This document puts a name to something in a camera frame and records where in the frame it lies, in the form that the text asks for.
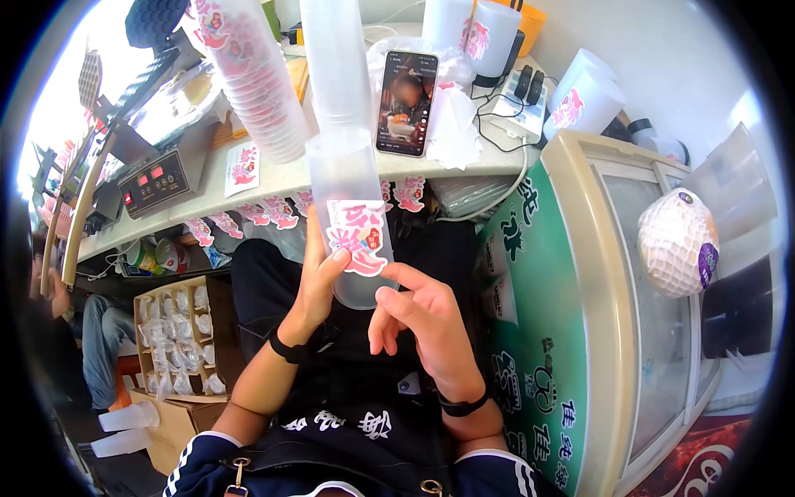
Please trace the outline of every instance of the cardboard box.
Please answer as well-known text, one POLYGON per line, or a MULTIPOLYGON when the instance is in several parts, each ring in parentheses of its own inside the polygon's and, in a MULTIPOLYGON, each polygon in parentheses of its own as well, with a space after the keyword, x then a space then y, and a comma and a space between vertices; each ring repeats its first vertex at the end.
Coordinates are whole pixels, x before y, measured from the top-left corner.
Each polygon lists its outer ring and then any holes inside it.
POLYGON ((165 400, 158 402, 144 389, 136 388, 130 391, 133 404, 148 400, 157 407, 160 414, 160 425, 147 428, 152 435, 154 443, 146 451, 152 460, 152 466, 164 475, 170 475, 177 463, 180 454, 188 442, 197 433, 212 429, 212 426, 226 408, 225 402, 194 404, 165 400))
MULTIPOLYGON (((237 314, 235 313, 235 305, 232 301, 231 287, 225 282, 205 276, 163 285, 135 297, 136 344, 138 347, 138 360, 141 364, 141 373, 144 377, 146 391, 147 393, 154 394, 154 392, 149 391, 148 376, 154 375, 159 385, 161 373, 154 369, 154 346, 150 344, 149 347, 144 347, 141 329, 138 327, 138 325, 142 324, 140 316, 141 300, 143 297, 151 297, 152 299, 162 298, 165 293, 171 292, 174 301, 174 296, 176 296, 176 293, 180 290, 187 290, 188 292, 189 319, 193 329, 193 338, 202 348, 209 344, 215 346, 215 364, 203 363, 198 371, 188 372, 190 374, 193 391, 195 392, 194 395, 179 395, 174 393, 170 394, 167 398, 186 402, 226 402, 232 389, 235 387, 235 382, 246 367, 246 360, 240 348, 238 320, 237 314), (196 289, 202 285, 207 286, 209 305, 196 307, 194 294, 196 289), (212 327, 212 334, 210 336, 202 335, 199 331, 199 327, 196 325, 194 317, 202 314, 208 314, 210 316, 212 327), (226 385, 227 392, 225 394, 214 394, 212 390, 207 390, 207 393, 202 391, 202 385, 213 373, 217 373, 218 377, 224 385, 226 385)), ((171 374, 172 383, 174 379, 175 375, 171 374)))

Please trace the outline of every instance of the green freezer label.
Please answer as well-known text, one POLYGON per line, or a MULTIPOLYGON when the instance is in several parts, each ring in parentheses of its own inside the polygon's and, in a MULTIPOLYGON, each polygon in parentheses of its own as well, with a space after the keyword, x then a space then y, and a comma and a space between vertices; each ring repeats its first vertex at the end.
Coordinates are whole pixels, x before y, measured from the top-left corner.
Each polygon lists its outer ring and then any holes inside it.
POLYGON ((481 231, 494 400, 511 452, 573 497, 588 420, 588 358, 566 226, 541 161, 481 231))

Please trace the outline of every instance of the tin can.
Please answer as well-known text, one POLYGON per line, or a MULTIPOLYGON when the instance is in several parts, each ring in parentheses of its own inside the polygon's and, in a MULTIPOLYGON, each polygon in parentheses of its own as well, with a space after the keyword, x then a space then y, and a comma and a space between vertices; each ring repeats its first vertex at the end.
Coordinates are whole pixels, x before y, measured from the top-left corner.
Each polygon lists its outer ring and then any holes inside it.
POLYGON ((149 242, 138 240, 133 243, 133 246, 127 251, 126 257, 127 263, 131 266, 139 267, 152 274, 163 274, 163 268, 155 261, 154 246, 149 242))
POLYGON ((184 273, 191 263, 185 247, 169 239, 162 239, 154 251, 157 264, 176 273, 184 273))

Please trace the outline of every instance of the orange bucket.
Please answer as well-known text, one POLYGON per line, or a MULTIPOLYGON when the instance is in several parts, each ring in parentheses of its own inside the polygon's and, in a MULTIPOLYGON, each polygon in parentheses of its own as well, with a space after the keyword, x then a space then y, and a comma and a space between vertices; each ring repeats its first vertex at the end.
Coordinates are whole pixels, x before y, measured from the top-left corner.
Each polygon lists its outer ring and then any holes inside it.
POLYGON ((523 0, 494 0, 494 2, 502 3, 509 6, 511 9, 518 11, 522 15, 522 21, 519 22, 519 29, 525 34, 525 41, 519 49, 518 57, 527 56, 530 49, 538 38, 541 28, 544 27, 546 22, 546 14, 539 9, 530 6, 528 2, 523 0))

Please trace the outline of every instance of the white countertop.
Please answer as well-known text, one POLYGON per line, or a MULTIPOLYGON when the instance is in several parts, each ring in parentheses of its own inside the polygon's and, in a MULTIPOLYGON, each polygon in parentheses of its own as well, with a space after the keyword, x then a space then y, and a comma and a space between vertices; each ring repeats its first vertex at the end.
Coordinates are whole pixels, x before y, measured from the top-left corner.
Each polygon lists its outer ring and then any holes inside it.
MULTIPOLYGON (((396 29, 401 35, 419 36, 421 23, 394 23, 388 26, 396 29)), ((392 33, 385 29, 368 29, 366 37, 370 41, 381 37, 389 36, 392 33)), ((515 68, 522 68, 529 64, 534 68, 539 68, 532 57, 527 56, 516 61, 515 68)), ((309 77, 309 85, 304 95, 304 115, 307 118, 312 134, 317 132, 317 124, 312 111, 312 77, 309 77)), ((485 95, 491 92, 488 88, 475 88, 474 95, 485 95)), ((492 104, 484 107, 483 111, 489 109, 492 104)), ((521 145, 518 138, 509 138, 506 132, 483 120, 481 130, 483 134, 497 142, 503 149, 512 149, 521 145)), ((229 149, 250 141, 246 136, 229 142, 218 149, 212 150, 207 155, 204 164, 201 182, 198 188, 198 195, 180 204, 163 211, 147 215, 140 219, 131 219, 127 215, 126 209, 122 209, 122 214, 118 222, 102 229, 95 235, 88 236, 80 242, 78 261, 82 262, 105 250, 118 247, 138 239, 145 235, 151 235, 156 231, 165 229, 184 222, 187 218, 201 217, 216 212, 229 211, 239 205, 255 204, 263 197, 280 195, 290 196, 296 190, 309 187, 309 171, 306 165, 306 157, 302 157, 290 164, 273 165, 262 162, 260 164, 260 184, 257 188, 240 192, 229 198, 224 198, 224 176, 226 174, 226 159, 229 149)), ((378 166, 378 174, 382 179, 394 181, 404 176, 422 175, 425 178, 438 177, 459 177, 459 176, 494 176, 504 174, 519 174, 522 169, 522 151, 516 150, 512 153, 503 153, 497 147, 491 145, 481 138, 483 151, 480 153, 480 162, 468 165, 466 171, 460 169, 446 169, 438 161, 429 161, 424 157, 406 157, 391 153, 375 152, 375 160, 378 166)), ((541 155, 541 151, 533 147, 527 149, 529 162, 533 164, 541 155)))

